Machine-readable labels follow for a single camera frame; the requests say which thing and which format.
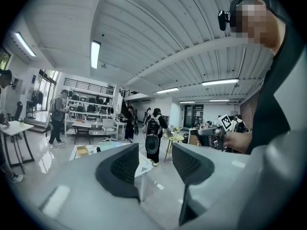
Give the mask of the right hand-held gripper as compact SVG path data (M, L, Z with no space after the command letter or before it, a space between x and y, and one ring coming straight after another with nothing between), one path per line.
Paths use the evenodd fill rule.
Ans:
M205 144L205 137L209 137L208 141L212 141L210 146L217 150L224 149L224 138L227 131L230 129L231 120L227 114L220 116L217 120L212 122L212 127L210 128L199 128L192 129L190 131L191 135L195 135L202 146L207 146Z

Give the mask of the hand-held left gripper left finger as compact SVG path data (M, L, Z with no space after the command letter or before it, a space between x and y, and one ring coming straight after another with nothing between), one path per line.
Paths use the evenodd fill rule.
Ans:
M138 144L128 144L101 151L102 160L96 168L95 177L111 195L134 198L140 201L134 185L135 173L139 166Z

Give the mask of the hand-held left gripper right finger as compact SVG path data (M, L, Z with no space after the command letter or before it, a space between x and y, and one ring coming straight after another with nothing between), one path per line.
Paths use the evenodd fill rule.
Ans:
M198 185L214 172L215 165L209 158L185 148L181 143L173 145L173 165L185 186Z

